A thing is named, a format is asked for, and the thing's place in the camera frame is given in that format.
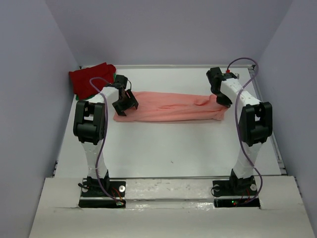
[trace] white platform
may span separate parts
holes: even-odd
[[[208,68],[119,69],[132,82],[133,91],[174,92],[210,95]],[[241,83],[250,79],[247,68],[234,68]],[[252,85],[247,90],[255,96]],[[187,121],[175,123],[115,122],[108,99],[109,126],[104,157],[112,178],[162,178],[228,176],[238,152],[234,107],[223,121]],[[87,176],[84,150],[73,135],[76,100],[74,99],[60,151],[57,178]],[[280,175],[271,140],[260,150],[256,166],[263,175]]]
[[[261,209],[214,208],[211,179],[128,179],[126,209],[82,209],[81,180],[46,179],[30,238],[314,237],[293,177],[264,177]]]

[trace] gray wall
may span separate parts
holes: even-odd
[[[46,0],[80,65],[259,58],[291,0]]]
[[[43,0],[0,1],[0,237],[28,237],[77,67]]]
[[[274,131],[297,176],[317,235],[317,1],[294,0],[260,60],[258,83],[273,104]]]

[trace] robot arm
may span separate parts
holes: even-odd
[[[116,88],[119,91],[119,98],[112,105],[120,116],[126,116],[124,111],[131,107],[138,108],[138,102],[132,94],[131,89],[125,90],[127,82],[127,77],[117,75],[112,84],[106,85],[106,87]],[[106,136],[105,106],[103,97],[98,97],[94,100],[94,103],[89,101],[78,101],[76,104],[73,132],[84,147],[87,158],[87,182],[84,185],[79,184],[80,187],[85,189],[100,190],[96,171],[98,172],[103,188],[108,191],[110,187],[109,173],[101,150],[103,140]]]
[[[217,95],[218,104],[229,108],[232,102],[236,102],[243,87],[235,74],[222,73],[220,68],[216,67],[207,72],[207,77],[212,93]],[[242,91],[237,103],[242,145],[254,165],[262,144],[272,135],[272,105],[261,102],[246,90]],[[232,195],[240,195],[252,183],[253,166],[240,149],[226,189],[231,190]]]

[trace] red cloth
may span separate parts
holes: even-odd
[[[101,77],[109,83],[113,83],[113,74],[116,68],[112,64],[102,63],[91,68],[84,68],[69,72],[69,77],[73,82],[74,94],[77,94],[79,100],[86,99],[98,92],[90,85],[89,80],[93,77]],[[94,80],[94,85],[99,89],[106,85],[103,80]]]
[[[216,95],[210,96],[133,92],[139,103],[137,110],[125,111],[126,117],[114,114],[115,121],[182,121],[182,120],[223,120],[228,108],[216,102]]]

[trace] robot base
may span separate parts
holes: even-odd
[[[234,171],[231,171],[229,180],[214,180],[211,193],[214,197],[222,196],[255,196],[257,186],[254,176],[249,178],[237,178]]]
[[[87,186],[87,179],[83,179],[83,186]],[[115,197],[118,202],[105,195],[100,187],[85,189],[82,187],[79,207],[81,208],[124,208],[125,207],[125,186],[122,180],[110,180],[107,192]]]

